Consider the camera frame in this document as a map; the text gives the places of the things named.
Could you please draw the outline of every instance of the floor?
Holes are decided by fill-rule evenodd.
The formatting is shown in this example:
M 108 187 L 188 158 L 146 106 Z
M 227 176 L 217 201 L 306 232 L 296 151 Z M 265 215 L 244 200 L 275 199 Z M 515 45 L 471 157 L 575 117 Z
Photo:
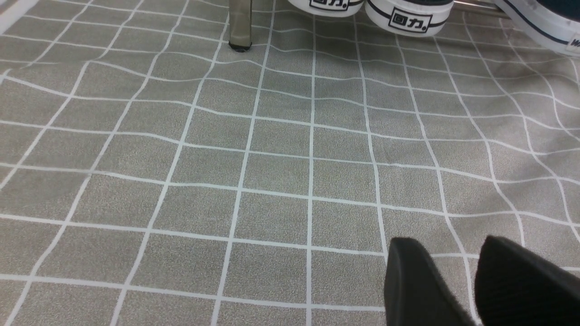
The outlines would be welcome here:
M 244 54 L 227 0 L 40 0 L 0 35 L 0 322 L 384 325 L 395 236 L 475 318 L 488 234 L 580 276 L 580 60 L 490 17 L 254 10 Z

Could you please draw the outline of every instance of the navy shoe upper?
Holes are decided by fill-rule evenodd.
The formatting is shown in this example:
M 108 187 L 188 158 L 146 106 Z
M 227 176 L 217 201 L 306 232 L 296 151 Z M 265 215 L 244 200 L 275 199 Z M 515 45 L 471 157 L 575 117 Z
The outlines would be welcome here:
M 555 14 L 580 22 L 580 0 L 538 0 L 538 2 Z
M 453 0 L 405 0 L 405 1 L 422 6 L 443 6 L 453 2 Z

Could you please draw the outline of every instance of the rubber sole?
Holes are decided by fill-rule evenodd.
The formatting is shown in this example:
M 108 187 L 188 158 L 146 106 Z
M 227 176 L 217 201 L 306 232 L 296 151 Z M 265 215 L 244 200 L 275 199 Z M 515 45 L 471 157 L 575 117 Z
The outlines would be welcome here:
M 417 240 L 391 239 L 384 292 L 388 326 L 475 325 Z
M 324 17 L 349 17 L 356 14 L 364 0 L 288 0 L 294 7 Z
M 419 5 L 406 0 L 367 0 L 365 11 L 378 27 L 409 37 L 431 37 L 441 31 L 453 0 Z
M 555 14 L 536 0 L 494 0 L 531 39 L 546 49 L 580 56 L 580 22 Z

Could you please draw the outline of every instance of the metal rail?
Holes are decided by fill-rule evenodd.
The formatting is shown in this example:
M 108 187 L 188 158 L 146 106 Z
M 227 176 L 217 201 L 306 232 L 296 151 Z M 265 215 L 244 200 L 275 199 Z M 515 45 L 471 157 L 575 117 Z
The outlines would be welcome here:
M 453 9 L 479 15 L 509 19 L 505 12 L 490 1 L 454 0 Z M 252 45 L 252 0 L 230 0 L 230 46 L 238 52 Z

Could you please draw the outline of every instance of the white rubber toe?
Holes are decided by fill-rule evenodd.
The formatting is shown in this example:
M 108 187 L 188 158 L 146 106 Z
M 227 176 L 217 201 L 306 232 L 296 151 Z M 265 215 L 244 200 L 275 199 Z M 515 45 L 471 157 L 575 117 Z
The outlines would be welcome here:
M 406 0 L 367 0 L 365 11 L 380 28 L 410 37 L 431 37 L 443 28 L 453 1 L 419 5 Z
M 349 17 L 361 9 L 364 0 L 288 0 L 288 2 L 316 16 Z
M 552 51 L 580 56 L 580 23 L 557 15 L 536 0 L 494 0 L 524 33 Z

